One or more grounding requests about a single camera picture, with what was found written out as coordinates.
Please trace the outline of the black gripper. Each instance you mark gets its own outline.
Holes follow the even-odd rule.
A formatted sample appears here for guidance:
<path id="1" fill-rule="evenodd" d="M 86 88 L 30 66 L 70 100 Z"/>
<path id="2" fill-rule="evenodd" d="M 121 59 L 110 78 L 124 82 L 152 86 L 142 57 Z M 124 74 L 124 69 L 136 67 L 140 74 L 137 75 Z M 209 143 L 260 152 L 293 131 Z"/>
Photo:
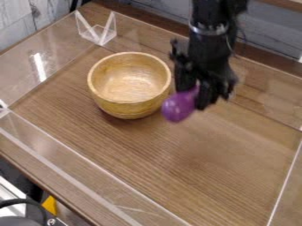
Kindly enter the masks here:
<path id="1" fill-rule="evenodd" d="M 197 86 L 201 79 L 196 107 L 205 110 L 220 97 L 231 98 L 239 83 L 229 58 L 237 43 L 239 29 L 232 27 L 225 34 L 202 35 L 190 32 L 189 39 L 173 39 L 170 59 L 176 64 L 177 91 L 185 92 Z"/>

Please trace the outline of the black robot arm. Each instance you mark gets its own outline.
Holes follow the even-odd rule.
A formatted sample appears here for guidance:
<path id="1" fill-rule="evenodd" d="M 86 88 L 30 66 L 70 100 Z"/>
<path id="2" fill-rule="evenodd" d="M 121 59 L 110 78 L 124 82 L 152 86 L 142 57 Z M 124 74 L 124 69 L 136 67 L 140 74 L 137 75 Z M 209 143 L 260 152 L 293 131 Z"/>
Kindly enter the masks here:
<path id="1" fill-rule="evenodd" d="M 177 91 L 200 87 L 194 106 L 205 110 L 218 99 L 229 100 L 239 83 L 231 65 L 235 54 L 239 16 L 249 0 L 192 0 L 189 40 L 172 40 L 170 59 L 176 64 Z"/>

